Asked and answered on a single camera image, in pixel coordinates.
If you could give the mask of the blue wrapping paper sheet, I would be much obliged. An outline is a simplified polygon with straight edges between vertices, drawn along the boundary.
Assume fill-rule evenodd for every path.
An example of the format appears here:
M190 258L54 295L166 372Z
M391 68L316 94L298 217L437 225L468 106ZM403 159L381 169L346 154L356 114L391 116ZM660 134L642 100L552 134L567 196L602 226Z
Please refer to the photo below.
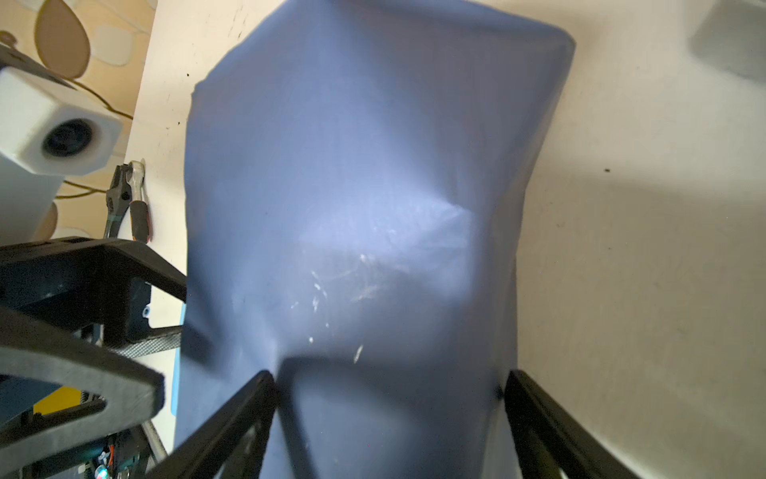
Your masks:
M287 1L193 92L177 441L255 373L267 478L512 478L525 191L564 30L465 1Z

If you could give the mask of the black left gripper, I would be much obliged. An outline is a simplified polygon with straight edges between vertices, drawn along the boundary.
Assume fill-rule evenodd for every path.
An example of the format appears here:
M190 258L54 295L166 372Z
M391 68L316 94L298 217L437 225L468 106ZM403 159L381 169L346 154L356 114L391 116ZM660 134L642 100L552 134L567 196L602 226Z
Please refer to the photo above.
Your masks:
M2 474L161 411L163 375L127 358L181 346L179 325L149 324L153 287L187 299L186 276L138 241L67 238L2 247L1 373L101 397L2 433ZM116 353L72 335L90 325L100 325L103 345Z

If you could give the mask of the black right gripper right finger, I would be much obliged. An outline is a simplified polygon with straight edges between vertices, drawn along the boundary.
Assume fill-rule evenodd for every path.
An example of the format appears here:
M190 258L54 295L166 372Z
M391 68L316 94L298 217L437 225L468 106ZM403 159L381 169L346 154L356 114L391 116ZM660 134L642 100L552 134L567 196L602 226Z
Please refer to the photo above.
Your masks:
M523 477L638 478L524 371L510 372L504 403Z

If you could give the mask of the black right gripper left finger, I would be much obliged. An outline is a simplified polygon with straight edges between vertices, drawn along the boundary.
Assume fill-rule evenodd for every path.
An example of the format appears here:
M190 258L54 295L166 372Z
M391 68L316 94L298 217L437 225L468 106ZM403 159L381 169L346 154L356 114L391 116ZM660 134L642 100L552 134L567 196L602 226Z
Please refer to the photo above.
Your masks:
M259 371L147 477L259 477L277 405L272 374Z

